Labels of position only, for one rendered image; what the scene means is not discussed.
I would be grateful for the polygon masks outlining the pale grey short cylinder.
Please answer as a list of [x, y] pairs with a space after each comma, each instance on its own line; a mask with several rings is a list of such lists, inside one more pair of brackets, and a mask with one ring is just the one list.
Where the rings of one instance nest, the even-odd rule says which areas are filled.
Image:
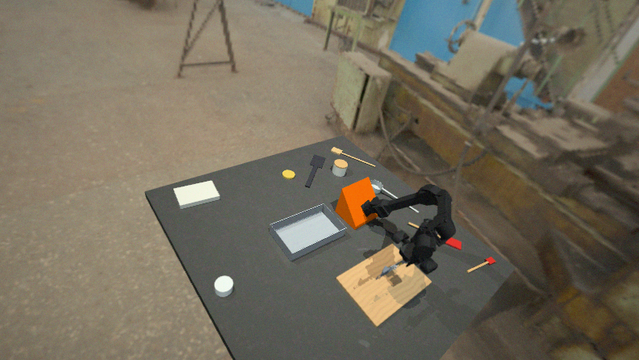
[[229, 276], [221, 276], [215, 281], [215, 293], [220, 297], [226, 297], [233, 291], [233, 280]]

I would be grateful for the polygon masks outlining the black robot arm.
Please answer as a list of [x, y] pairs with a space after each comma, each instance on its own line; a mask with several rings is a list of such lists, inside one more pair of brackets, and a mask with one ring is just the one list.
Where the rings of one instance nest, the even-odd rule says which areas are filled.
[[[392, 211], [417, 204], [437, 206], [437, 214], [433, 217], [433, 220], [424, 219], [424, 222], [417, 230], [415, 244], [411, 242], [402, 246], [399, 251], [403, 260], [413, 265], [419, 261], [419, 258], [429, 259], [432, 253], [436, 252], [436, 244], [441, 247], [456, 233], [456, 228], [451, 219], [451, 202], [452, 198], [448, 191], [428, 184], [421, 187], [415, 194], [393, 200], [379, 199], [376, 196], [371, 202], [367, 200], [363, 203], [361, 208], [366, 217], [372, 213], [377, 213], [378, 217], [385, 218]], [[435, 230], [440, 238], [435, 233]]]

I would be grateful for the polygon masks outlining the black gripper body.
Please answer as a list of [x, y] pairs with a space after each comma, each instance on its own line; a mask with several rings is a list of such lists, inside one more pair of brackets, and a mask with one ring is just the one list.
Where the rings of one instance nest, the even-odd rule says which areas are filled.
[[[395, 243], [395, 244], [399, 244], [400, 241], [403, 242], [403, 246], [410, 244], [411, 242], [413, 242], [415, 244], [416, 242], [416, 237], [414, 236], [411, 239], [411, 242], [408, 241], [410, 237], [402, 230], [399, 232], [396, 232], [395, 234], [393, 234], [391, 240]], [[415, 240], [415, 241], [414, 241]], [[420, 263], [421, 262], [421, 263]], [[420, 269], [425, 273], [425, 274], [429, 274], [430, 272], [434, 271], [437, 268], [437, 263], [432, 259], [420, 259], [417, 263], [420, 263]]]

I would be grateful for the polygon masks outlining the silver spoon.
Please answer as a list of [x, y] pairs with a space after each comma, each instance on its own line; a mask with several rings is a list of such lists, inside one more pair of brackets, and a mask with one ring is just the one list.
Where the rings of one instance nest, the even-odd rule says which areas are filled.
[[[377, 180], [372, 180], [371, 181], [371, 185], [373, 187], [374, 193], [378, 194], [380, 193], [380, 191], [383, 189], [383, 185], [377, 181]], [[389, 193], [390, 195], [394, 196], [393, 194], [391, 194], [389, 191], [383, 189], [384, 191], [386, 191], [387, 193]], [[396, 196], [394, 196], [395, 198], [397, 198]], [[413, 209], [414, 211], [418, 212], [416, 209], [414, 209], [413, 207], [410, 207], [411, 209]], [[419, 212], [418, 212], [419, 213]]]

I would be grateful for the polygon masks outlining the grey jar with wooden lid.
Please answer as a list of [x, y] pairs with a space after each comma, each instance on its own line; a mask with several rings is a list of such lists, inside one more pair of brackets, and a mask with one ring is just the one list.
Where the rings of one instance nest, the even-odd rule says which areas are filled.
[[345, 175], [347, 167], [348, 163], [346, 161], [341, 159], [335, 160], [332, 167], [332, 173], [338, 177], [343, 177]]

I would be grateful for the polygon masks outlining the grey rectangular tin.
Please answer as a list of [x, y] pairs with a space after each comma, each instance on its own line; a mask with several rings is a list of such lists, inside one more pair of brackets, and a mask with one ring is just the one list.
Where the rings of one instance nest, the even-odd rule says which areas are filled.
[[323, 204], [270, 225], [269, 233], [290, 261], [345, 234], [346, 227]]

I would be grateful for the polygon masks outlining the white rectangular block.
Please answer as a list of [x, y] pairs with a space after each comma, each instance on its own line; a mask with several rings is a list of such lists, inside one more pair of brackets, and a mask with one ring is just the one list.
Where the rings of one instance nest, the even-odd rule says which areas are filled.
[[219, 194], [212, 181], [174, 188], [173, 192], [180, 209], [219, 200]]

